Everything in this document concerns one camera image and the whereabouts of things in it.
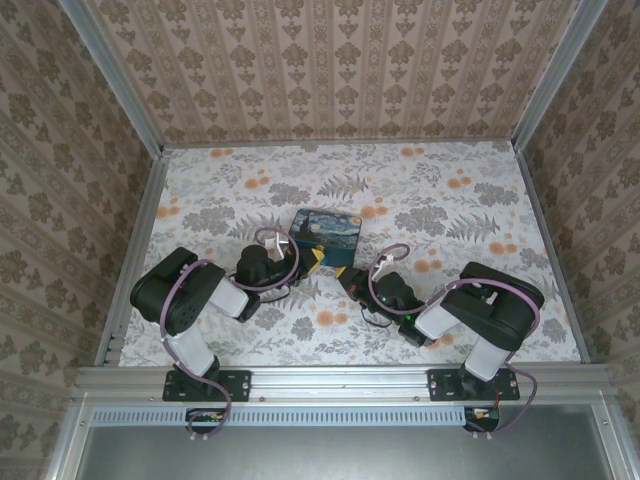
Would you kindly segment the blue starry night tin box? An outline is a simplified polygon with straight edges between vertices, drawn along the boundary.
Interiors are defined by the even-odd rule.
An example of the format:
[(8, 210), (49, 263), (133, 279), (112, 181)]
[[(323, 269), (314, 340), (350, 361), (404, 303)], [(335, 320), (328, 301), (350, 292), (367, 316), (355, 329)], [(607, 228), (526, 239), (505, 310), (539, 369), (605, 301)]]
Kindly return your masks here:
[(299, 209), (291, 223), (289, 234), (301, 248), (323, 248), (322, 264), (338, 268), (354, 263), (362, 227), (358, 216), (322, 210)]

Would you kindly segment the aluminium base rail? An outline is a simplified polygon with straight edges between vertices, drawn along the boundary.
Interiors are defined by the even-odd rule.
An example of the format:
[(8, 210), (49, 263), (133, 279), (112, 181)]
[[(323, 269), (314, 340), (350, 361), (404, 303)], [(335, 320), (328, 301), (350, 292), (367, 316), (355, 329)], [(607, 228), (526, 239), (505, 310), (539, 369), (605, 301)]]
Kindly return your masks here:
[[(592, 405), (616, 401), (606, 369), (595, 364), (517, 363), (538, 382), (534, 404)], [(256, 367), (251, 405), (425, 405), (431, 365)], [(87, 367), (78, 371), (71, 405), (162, 403), (167, 367)]]

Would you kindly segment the aluminium table side rail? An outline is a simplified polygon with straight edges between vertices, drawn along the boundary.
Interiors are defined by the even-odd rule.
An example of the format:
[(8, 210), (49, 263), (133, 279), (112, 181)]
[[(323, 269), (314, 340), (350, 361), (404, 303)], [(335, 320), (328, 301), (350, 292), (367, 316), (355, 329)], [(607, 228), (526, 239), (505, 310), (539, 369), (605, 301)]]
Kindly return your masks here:
[(556, 250), (553, 245), (553, 241), (545, 220), (544, 212), (540, 204), (535, 185), (526, 163), (525, 156), (521, 150), (515, 150), (517, 163), (526, 187), (527, 195), (531, 202), (531, 208), (534, 212), (538, 228), (544, 247), (547, 253), (547, 257), (550, 262), (551, 270), (553, 272), (557, 288), (559, 290), (559, 296), (562, 300), (564, 311), (566, 313), (568, 324), (571, 328), (572, 336), (576, 343), (577, 351), (580, 355), (580, 361), (583, 364), (590, 364), (591, 358), (584, 340), (584, 336), (581, 331), (580, 323), (574, 309), (573, 302), (567, 287), (562, 268), (560, 266)]
[(164, 149), (152, 161), (124, 263), (96, 353), (94, 361), (96, 367), (118, 365), (132, 315), (129, 297), (134, 284), (142, 275), (171, 153), (171, 149)]

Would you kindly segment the aluminium frame post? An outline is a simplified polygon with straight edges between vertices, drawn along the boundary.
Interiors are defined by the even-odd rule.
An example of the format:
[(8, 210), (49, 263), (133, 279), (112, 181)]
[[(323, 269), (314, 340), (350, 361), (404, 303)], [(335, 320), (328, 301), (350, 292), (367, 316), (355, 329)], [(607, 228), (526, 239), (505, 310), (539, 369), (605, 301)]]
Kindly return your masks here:
[(98, 22), (84, 0), (59, 0), (87, 47), (91, 57), (113, 91), (120, 106), (150, 156), (156, 160), (162, 156), (164, 142), (154, 126), (142, 97), (126, 75), (122, 62), (98, 25)]
[(580, 1), (511, 137), (516, 153), (523, 152), (531, 140), (607, 3)]

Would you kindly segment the grey metal sheet tray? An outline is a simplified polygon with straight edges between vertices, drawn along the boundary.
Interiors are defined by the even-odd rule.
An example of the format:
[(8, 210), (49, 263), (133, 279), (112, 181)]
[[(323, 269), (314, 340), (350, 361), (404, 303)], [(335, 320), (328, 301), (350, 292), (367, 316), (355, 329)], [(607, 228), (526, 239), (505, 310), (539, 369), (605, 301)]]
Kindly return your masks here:
[(97, 428), (78, 480), (613, 480), (593, 429), (521, 427), (491, 440), (451, 427)]

